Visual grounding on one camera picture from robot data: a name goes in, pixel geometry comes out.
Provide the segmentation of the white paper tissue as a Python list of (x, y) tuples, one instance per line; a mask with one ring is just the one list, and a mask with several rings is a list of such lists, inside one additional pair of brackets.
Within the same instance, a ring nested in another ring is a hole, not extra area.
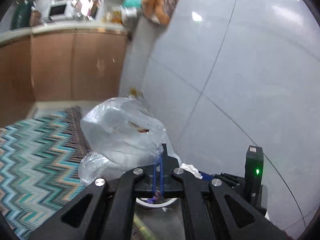
[(202, 174), (199, 172), (199, 170), (197, 168), (195, 168), (193, 165), (190, 165), (190, 164), (185, 164), (185, 163), (182, 163), (180, 165), (180, 168), (185, 170), (185, 171), (188, 171), (190, 172), (191, 174), (194, 175), (194, 177), (196, 177), (197, 179), (202, 179), (203, 176)]

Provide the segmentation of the white rimmed black trash bin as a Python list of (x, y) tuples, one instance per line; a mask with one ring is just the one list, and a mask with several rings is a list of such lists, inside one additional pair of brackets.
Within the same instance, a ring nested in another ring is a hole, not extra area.
[(169, 207), (171, 204), (174, 204), (176, 202), (177, 198), (136, 198), (136, 203), (140, 205), (141, 207), (147, 208), (147, 209), (157, 209), (157, 208), (163, 208), (163, 207)]

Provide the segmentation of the brown kitchen base cabinets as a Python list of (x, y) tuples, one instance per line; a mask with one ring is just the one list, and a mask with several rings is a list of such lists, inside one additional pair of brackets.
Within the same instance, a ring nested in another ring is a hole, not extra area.
[(1, 126), (43, 101), (104, 101), (119, 93), (129, 32), (21, 29), (1, 36)]

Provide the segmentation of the clear plastic bag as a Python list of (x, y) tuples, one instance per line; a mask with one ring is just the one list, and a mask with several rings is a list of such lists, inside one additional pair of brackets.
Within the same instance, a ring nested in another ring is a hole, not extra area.
[(78, 168), (85, 185), (97, 178), (113, 180), (128, 170), (154, 165), (164, 151), (182, 163), (164, 125), (136, 99), (108, 99), (88, 112), (80, 127), (90, 147)]

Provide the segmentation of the clear oil bottle yellow cap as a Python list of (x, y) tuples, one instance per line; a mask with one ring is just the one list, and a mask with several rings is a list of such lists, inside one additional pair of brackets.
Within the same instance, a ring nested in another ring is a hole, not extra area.
[(143, 99), (143, 94), (141, 91), (137, 90), (136, 88), (130, 88), (129, 93), (127, 95), (129, 98), (133, 98), (136, 99), (138, 101), (140, 101), (141, 99)]

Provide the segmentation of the zigzag patterned floor rug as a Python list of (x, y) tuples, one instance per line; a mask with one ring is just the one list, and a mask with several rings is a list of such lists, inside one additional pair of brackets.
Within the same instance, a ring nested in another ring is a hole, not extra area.
[(1, 213), (20, 239), (75, 198), (89, 145), (81, 108), (25, 119), (1, 128)]

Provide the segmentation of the white microwave oven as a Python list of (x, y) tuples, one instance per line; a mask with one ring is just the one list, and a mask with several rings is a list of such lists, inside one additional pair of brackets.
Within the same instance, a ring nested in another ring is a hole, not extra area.
[(50, 6), (48, 18), (51, 21), (58, 21), (67, 18), (70, 15), (69, 5), (66, 1), (56, 2)]

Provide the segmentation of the dark green kettle appliance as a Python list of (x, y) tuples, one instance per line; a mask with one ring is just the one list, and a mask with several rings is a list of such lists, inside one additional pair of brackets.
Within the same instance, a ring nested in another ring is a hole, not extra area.
[(11, 19), (10, 29), (20, 29), (29, 27), (31, 13), (33, 12), (34, 1), (24, 0), (20, 2), (14, 11)]

